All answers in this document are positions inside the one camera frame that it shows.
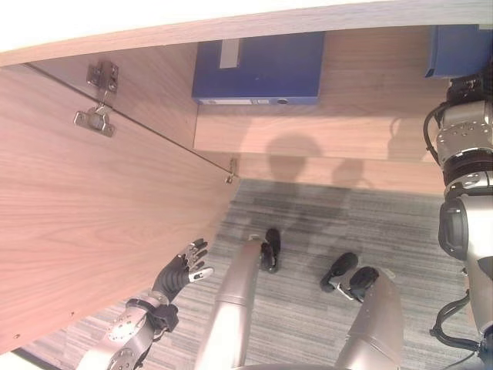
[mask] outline silver metal part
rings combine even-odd
[[[247,241],[216,296],[195,370],[230,370],[245,362],[262,240]]]
[[[473,172],[458,177],[447,185],[444,195],[457,188],[470,190],[479,187],[493,187],[493,171]]]
[[[468,218],[468,254],[465,267],[468,272],[469,294],[476,327],[481,334],[493,325],[493,281],[478,265],[478,260],[493,255],[493,197],[460,197]]]
[[[333,368],[332,366],[319,365],[279,364],[242,366],[241,368],[235,368],[234,370],[336,370],[336,368]]]
[[[111,137],[115,133],[115,127],[109,123],[109,112],[111,112],[111,108],[103,104],[91,108],[87,112],[79,110],[75,114],[74,124],[103,136]]]
[[[401,299],[395,284],[384,272],[379,273],[347,333],[336,368],[396,370],[401,364],[404,340]]]
[[[103,136],[113,136],[115,127],[109,124],[109,113],[112,111],[118,91],[118,72],[118,66],[107,61],[100,62],[97,66],[89,66],[87,83],[98,89],[99,104],[87,112],[79,110],[74,118],[76,126],[84,127]]]
[[[236,160],[236,158],[231,158],[231,160],[230,160],[230,174],[224,180],[225,183],[227,183],[227,184],[233,183],[233,179],[235,177],[237,167],[238,167],[238,161]]]
[[[447,108],[436,143],[438,161],[444,166],[453,156],[468,150],[493,150],[491,102],[481,101]]]
[[[153,296],[139,299],[154,307],[161,304],[159,298]],[[146,310],[128,307],[109,326],[101,341],[86,352],[77,370],[134,369],[155,337],[155,330],[146,319]]]
[[[214,273],[214,269],[212,267],[206,267],[202,270],[192,272],[188,275],[188,280],[190,283],[194,283],[196,281],[201,281],[203,279],[207,279],[210,275]]]
[[[119,68],[110,61],[101,61],[97,66],[89,66],[87,83],[98,88],[97,99],[105,105],[114,103],[118,91]]]

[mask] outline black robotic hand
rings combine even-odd
[[[207,244],[203,239],[195,240],[184,252],[176,255],[157,276],[153,291],[164,294],[171,303],[188,283],[209,277],[214,270],[211,267],[202,268]]]

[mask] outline white label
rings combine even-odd
[[[226,104],[226,105],[241,105],[241,106],[249,106],[252,104],[250,99],[201,99],[200,102],[202,104]]]

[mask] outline gray carpet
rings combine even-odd
[[[438,246],[440,197],[244,180],[211,249],[216,273],[176,299],[180,323],[155,344],[145,370],[191,370],[214,294],[237,248],[251,233],[281,230],[281,269],[260,273],[248,365],[332,365],[359,305],[319,289],[320,278],[343,252],[361,265],[395,274],[405,317],[403,369],[440,369],[469,353],[428,334],[438,310],[464,296],[461,264]],[[123,302],[26,345],[61,369],[74,369],[101,337]],[[467,310],[447,321],[447,333],[476,338]],[[457,368],[477,368],[476,358]]]

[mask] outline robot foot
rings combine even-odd
[[[356,268],[357,262],[358,259],[356,254],[351,252],[344,253],[332,264],[332,266],[330,266],[329,271],[322,277],[322,280],[320,280],[320,288],[327,292],[333,291],[336,287],[330,280],[338,276],[343,276],[349,270]]]
[[[269,229],[262,243],[260,268],[274,274],[279,270],[280,233],[277,229]]]

